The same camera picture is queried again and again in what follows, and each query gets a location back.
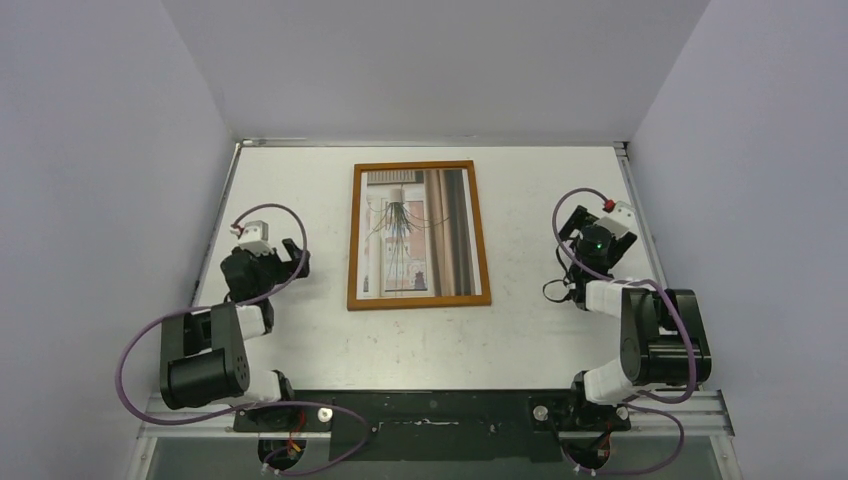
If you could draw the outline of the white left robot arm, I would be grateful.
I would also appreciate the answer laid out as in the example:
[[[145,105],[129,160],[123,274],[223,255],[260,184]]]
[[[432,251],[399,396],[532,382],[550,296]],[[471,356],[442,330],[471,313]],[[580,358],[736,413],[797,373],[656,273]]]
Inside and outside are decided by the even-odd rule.
[[[220,264],[224,301],[163,320],[160,394],[172,410],[212,404],[260,404],[259,416],[282,431],[297,420],[290,380],[279,370],[249,364],[247,342],[272,333],[275,311],[266,296],[294,277],[309,275],[309,255],[294,240],[282,241],[288,260],[266,244],[239,245]]]

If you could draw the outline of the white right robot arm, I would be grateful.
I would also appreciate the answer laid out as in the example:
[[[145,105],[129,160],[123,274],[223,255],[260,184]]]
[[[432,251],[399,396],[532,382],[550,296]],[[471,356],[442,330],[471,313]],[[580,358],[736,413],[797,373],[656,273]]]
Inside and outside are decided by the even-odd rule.
[[[565,402],[572,425],[591,428],[604,417],[605,406],[649,395],[655,386],[691,392],[709,378],[712,357],[695,292],[612,275],[638,238],[630,205],[609,201],[601,216],[579,205],[558,238],[558,262],[572,261],[564,267],[563,301],[611,317],[620,327],[617,356],[574,377],[578,393]]]

